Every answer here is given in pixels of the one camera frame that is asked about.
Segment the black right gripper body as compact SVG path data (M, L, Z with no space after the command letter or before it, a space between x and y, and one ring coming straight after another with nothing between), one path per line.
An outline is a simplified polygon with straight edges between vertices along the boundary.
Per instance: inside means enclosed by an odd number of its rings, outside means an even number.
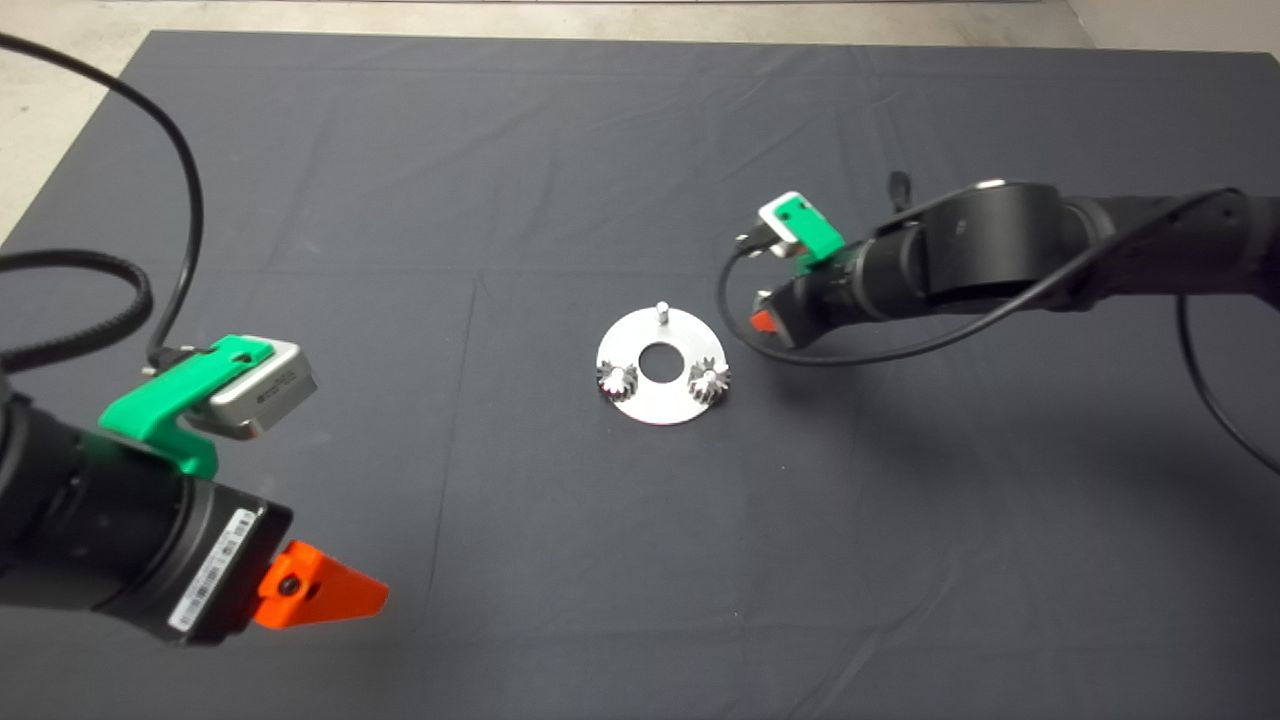
M869 322L869 311L856 297L845 265L827 264L769 290L760 310L774 314L780 333L765 334L785 348L800 350L828 333Z

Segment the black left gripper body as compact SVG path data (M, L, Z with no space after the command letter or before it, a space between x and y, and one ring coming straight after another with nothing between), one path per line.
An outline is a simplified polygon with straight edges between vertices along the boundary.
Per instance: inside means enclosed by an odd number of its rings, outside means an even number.
M100 612L169 644L220 644L252 620L292 521L283 505L186 477L160 550Z

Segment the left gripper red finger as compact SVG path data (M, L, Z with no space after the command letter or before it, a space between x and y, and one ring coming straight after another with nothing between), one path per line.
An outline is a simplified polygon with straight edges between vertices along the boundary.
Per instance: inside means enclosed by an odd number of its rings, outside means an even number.
M269 565L256 596L253 623L288 629L375 616L385 606L389 587L293 539Z

